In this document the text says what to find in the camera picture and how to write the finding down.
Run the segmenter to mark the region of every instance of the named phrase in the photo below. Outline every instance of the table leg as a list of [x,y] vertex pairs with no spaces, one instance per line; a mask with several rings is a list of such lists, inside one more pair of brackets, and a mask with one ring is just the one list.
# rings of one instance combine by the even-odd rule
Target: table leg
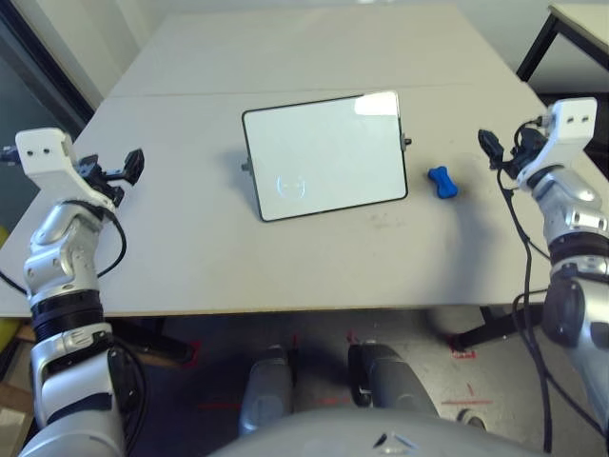
[[602,50],[561,21],[557,22],[555,30],[592,57],[604,69],[609,70],[609,55],[605,50]]
[[558,23],[558,19],[550,14],[550,16],[543,24],[541,28],[540,34],[537,35],[537,38],[533,42],[533,46],[526,53],[524,60],[522,60],[521,65],[518,67],[516,74],[522,81],[528,81],[533,71],[537,68],[537,65],[540,63],[541,58],[548,51],[548,48],[556,38],[557,30],[556,25]]
[[[531,324],[538,326],[541,323],[543,305],[529,305],[531,311]],[[472,346],[486,343],[503,336],[510,335],[517,331],[512,320],[512,314],[506,314],[502,317],[492,317],[482,309],[484,317],[484,325],[473,328],[465,333],[453,335],[450,343],[454,350],[465,350]],[[516,312],[516,319],[521,327],[524,328],[524,310],[519,309]]]
[[132,324],[124,319],[110,319],[112,332],[137,352],[169,359],[178,364],[190,362],[194,348],[154,330]]

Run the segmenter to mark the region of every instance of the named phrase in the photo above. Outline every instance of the floor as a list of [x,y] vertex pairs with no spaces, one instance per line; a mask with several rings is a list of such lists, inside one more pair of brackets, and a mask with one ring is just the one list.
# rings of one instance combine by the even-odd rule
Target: floor
[[[477,308],[216,315],[168,319],[165,334],[200,344],[197,363],[148,368],[149,414],[133,456],[203,456],[237,438],[239,405],[257,354],[280,343],[300,351],[295,409],[355,407],[346,383],[347,338],[397,350],[418,374],[441,417],[475,409],[489,432],[541,447],[537,374],[517,335],[459,357],[443,335],[481,324]],[[540,334],[547,365],[586,405],[561,349]],[[603,455],[602,439],[552,392],[555,456]]]

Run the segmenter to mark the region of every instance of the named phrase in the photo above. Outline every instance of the blue object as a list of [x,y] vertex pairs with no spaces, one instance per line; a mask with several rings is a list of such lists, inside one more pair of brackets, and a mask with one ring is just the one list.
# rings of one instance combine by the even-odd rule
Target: blue object
[[440,198],[452,198],[459,193],[459,188],[451,181],[446,167],[429,169],[427,176],[436,183],[436,186],[438,187],[437,193]]

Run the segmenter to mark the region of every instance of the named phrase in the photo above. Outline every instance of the black table frame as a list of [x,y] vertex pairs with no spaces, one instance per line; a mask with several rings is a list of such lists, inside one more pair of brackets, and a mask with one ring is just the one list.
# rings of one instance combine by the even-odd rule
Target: black table frame
[[524,60],[522,60],[521,65],[516,71],[516,74],[522,81],[528,81],[531,78],[531,75],[559,33],[592,57],[603,68],[609,70],[609,54],[607,51],[599,48],[596,43],[588,40],[578,30],[575,30],[551,12],[545,24],[543,24],[539,35],[537,35],[535,42],[533,42],[531,49],[526,53]]

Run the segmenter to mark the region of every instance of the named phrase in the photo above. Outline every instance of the wall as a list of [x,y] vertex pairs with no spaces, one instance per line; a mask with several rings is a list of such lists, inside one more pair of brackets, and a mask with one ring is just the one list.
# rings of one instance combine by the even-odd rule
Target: wall
[[[421,3],[416,0],[12,1],[94,107],[171,13],[394,1]],[[444,2],[427,0],[426,3]],[[546,0],[454,0],[454,3],[513,70],[547,17]],[[569,3],[590,3],[590,0],[569,0]],[[546,54],[530,84],[542,92],[609,91],[606,71],[561,37]]]
[[[19,130],[61,127],[0,57],[0,148],[15,144]],[[14,229],[38,188],[21,167],[0,164],[0,226]]]

